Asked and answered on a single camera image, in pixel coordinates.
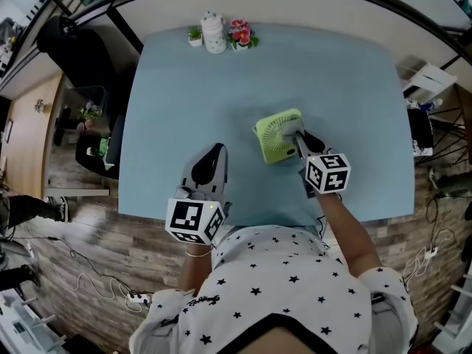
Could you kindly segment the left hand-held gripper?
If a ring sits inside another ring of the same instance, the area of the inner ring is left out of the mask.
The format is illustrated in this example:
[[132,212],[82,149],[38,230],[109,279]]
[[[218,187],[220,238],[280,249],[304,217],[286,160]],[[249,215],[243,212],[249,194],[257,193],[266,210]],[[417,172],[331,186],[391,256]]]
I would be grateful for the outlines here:
[[211,245],[226,220],[228,152],[222,143],[198,151],[184,166],[181,186],[169,198],[165,230],[177,241]]

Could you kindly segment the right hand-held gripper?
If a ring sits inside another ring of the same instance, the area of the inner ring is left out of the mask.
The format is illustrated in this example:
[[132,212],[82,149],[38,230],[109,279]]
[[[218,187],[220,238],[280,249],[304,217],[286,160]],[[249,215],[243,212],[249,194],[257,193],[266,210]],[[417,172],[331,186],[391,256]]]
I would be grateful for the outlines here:
[[330,153],[332,148],[307,130],[295,133],[295,143],[305,162],[305,182],[315,192],[322,195],[347,189],[351,166],[343,153]]

